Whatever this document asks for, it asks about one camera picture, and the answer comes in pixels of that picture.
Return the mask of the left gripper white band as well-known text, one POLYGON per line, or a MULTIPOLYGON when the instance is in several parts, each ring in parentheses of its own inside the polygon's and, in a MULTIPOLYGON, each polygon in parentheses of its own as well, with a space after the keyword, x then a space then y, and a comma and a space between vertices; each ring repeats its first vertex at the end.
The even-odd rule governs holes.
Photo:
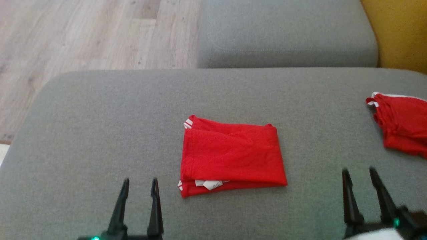
POLYGON ((125 178, 117 198, 110 223, 106 233, 93 236, 80 236, 78 240, 163 240, 163 218, 157 178, 151 184, 151 214, 147 228, 147 235, 128 235, 128 228, 124 223, 125 204, 129 192, 129 179, 125 178))

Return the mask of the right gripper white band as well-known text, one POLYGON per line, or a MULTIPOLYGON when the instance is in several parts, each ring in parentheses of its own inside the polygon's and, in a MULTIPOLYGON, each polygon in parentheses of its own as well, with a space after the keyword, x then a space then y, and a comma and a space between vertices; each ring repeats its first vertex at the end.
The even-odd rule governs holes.
POLYGON ((342 171, 343 210, 346 224, 345 240, 411 240, 412 236, 404 229, 404 222, 397 216, 394 204, 387 188, 374 167, 369 173, 380 205, 382 223, 363 225, 365 219, 360 213, 353 193, 353 184, 347 168, 342 171))

